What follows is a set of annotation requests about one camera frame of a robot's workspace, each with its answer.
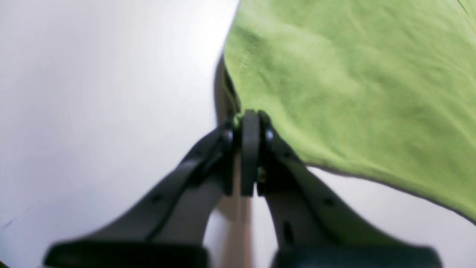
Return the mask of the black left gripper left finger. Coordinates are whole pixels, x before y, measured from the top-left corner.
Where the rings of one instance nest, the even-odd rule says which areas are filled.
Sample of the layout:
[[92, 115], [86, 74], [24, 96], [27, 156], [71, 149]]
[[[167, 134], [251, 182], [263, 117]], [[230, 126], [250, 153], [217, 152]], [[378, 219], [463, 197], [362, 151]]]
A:
[[240, 194], [252, 196], [259, 175], [260, 117], [247, 110], [238, 127], [227, 118], [124, 215], [81, 239], [53, 245], [50, 268], [207, 268], [209, 217], [233, 193], [241, 149]]

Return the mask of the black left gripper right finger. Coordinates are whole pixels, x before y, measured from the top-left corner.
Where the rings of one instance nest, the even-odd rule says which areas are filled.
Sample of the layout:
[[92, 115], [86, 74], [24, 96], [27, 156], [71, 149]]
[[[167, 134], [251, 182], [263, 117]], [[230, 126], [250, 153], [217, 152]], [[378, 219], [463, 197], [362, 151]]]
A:
[[272, 126], [260, 119], [257, 193], [278, 241], [273, 268], [440, 268], [437, 253], [384, 233], [311, 173]]

